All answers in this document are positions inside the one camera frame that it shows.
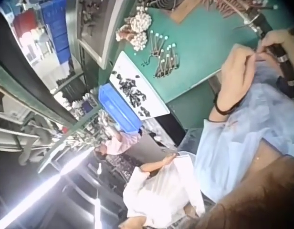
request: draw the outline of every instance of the fluorescent light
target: fluorescent light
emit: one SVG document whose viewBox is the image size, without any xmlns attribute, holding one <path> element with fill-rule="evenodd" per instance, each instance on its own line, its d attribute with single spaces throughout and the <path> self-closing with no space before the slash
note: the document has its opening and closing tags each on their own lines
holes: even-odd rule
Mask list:
<svg viewBox="0 0 294 229">
<path fill-rule="evenodd" d="M 97 198 L 95 200 L 94 207 L 95 207 L 95 212 L 94 212 L 94 228 L 95 229 L 102 229 L 102 223 L 101 223 L 101 220 L 100 220 L 100 208 L 101 208 L 101 204 L 100 204 L 100 199 L 99 198 Z"/>
<path fill-rule="evenodd" d="M 17 217 L 30 208 L 42 196 L 45 195 L 60 180 L 60 175 L 55 175 L 37 187 L 20 204 L 11 210 L 4 218 L 0 220 L 0 229 L 8 227 Z"/>
<path fill-rule="evenodd" d="M 102 172 L 101 163 L 98 164 L 97 174 L 100 175 Z"/>
<path fill-rule="evenodd" d="M 71 172 L 74 168 L 76 168 L 93 151 L 93 149 L 94 149 L 94 147 L 91 147 L 91 148 L 85 150 L 80 155 L 78 155 L 78 156 L 74 157 L 73 159 L 71 159 L 62 168 L 62 170 L 60 171 L 60 174 L 65 175 L 65 174 Z"/>
</svg>

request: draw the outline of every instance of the white board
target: white board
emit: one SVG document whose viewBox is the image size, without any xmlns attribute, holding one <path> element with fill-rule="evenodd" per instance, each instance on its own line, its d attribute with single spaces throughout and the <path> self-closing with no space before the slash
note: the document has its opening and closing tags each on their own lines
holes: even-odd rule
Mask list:
<svg viewBox="0 0 294 229">
<path fill-rule="evenodd" d="M 138 107 L 133 107 L 130 102 L 130 98 L 125 95 L 123 90 L 120 89 L 117 75 L 120 74 L 122 80 L 125 79 L 135 80 L 136 87 L 131 89 L 132 92 L 139 90 L 141 93 L 146 95 L 146 100 L 142 101 L 141 105 Z M 140 70 L 135 66 L 135 64 L 130 60 L 124 51 L 122 51 L 114 65 L 112 73 L 110 75 L 110 82 L 116 88 L 116 90 L 122 95 L 123 99 L 128 103 L 132 110 L 136 113 L 140 120 L 146 120 L 149 118 L 154 118 L 162 115 L 167 115 L 170 113 L 169 109 L 162 101 L 157 92 L 150 85 L 148 80 L 140 72 Z M 141 107 L 145 108 L 150 113 L 150 117 L 145 116 L 144 112 L 141 110 Z"/>
</svg>

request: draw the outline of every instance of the red object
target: red object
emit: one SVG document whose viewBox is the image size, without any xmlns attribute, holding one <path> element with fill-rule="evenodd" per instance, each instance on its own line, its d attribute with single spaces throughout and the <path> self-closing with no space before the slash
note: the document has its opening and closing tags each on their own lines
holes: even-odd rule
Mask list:
<svg viewBox="0 0 294 229">
<path fill-rule="evenodd" d="M 67 132 L 67 128 L 64 126 L 62 127 L 62 132 L 65 134 Z"/>
<path fill-rule="evenodd" d="M 15 16 L 13 26 L 18 38 L 22 37 L 24 33 L 37 28 L 38 24 L 33 9 L 30 8 L 24 13 Z"/>
</svg>

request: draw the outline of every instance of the brown hair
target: brown hair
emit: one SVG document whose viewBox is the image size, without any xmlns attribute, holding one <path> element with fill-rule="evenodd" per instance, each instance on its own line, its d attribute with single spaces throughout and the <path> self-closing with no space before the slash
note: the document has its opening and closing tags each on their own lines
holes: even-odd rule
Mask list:
<svg viewBox="0 0 294 229">
<path fill-rule="evenodd" d="M 280 180 L 277 174 L 266 175 L 263 186 L 252 187 L 253 195 L 247 195 L 247 191 L 246 195 L 230 205 L 217 204 L 201 217 L 193 229 L 293 229 L 293 168 L 290 169 L 292 173 L 287 172 L 286 177 Z"/>
</svg>

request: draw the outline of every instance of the white shirt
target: white shirt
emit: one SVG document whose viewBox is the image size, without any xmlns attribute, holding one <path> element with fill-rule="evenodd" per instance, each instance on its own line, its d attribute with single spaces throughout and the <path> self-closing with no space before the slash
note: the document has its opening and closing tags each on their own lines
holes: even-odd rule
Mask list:
<svg viewBox="0 0 294 229">
<path fill-rule="evenodd" d="M 147 180 L 149 174 L 138 167 L 134 169 L 123 193 L 127 216 L 146 216 L 144 226 L 167 228 L 185 216 L 183 208 L 189 202 L 189 195 L 174 163 Z"/>
<path fill-rule="evenodd" d="M 131 146 L 135 145 L 141 138 L 141 135 L 139 133 L 126 134 L 121 132 L 120 134 L 122 136 L 121 142 L 116 137 L 112 137 L 112 140 L 106 141 L 105 145 L 107 146 L 107 154 L 122 154 Z"/>
</svg>

